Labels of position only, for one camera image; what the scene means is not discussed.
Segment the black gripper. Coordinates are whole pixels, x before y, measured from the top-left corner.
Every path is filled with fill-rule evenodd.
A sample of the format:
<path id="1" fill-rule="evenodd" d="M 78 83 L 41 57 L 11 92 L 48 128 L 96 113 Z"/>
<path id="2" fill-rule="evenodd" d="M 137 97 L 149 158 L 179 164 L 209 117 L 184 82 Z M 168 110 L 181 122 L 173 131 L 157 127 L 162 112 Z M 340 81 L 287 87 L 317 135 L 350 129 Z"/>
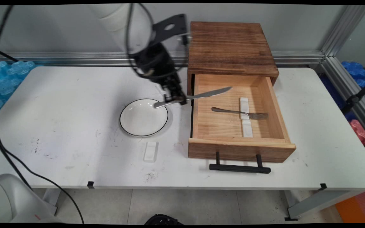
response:
<path id="1" fill-rule="evenodd" d="M 162 43 L 133 54 L 133 60 L 138 68 L 135 70 L 138 77 L 162 85 L 165 105 L 187 104 L 174 61 Z"/>

